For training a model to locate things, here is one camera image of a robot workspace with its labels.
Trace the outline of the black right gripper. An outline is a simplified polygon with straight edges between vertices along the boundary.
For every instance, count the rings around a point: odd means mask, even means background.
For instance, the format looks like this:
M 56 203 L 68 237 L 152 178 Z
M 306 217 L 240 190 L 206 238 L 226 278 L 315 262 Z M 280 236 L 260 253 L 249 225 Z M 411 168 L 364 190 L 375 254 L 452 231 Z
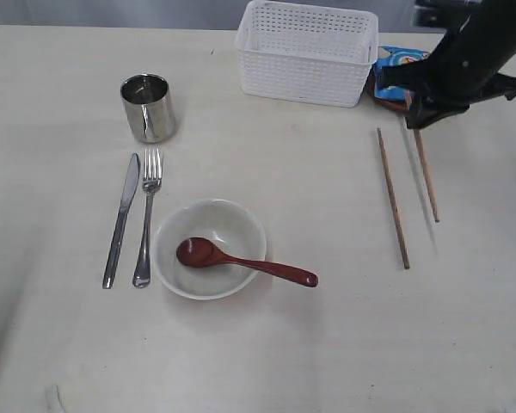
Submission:
M 516 78 L 500 73 L 516 54 L 516 1 L 417 1 L 415 24 L 444 28 L 428 60 L 384 65 L 376 97 L 403 101 L 413 95 L 408 129 L 425 129 L 463 114 L 471 103 L 516 97 Z

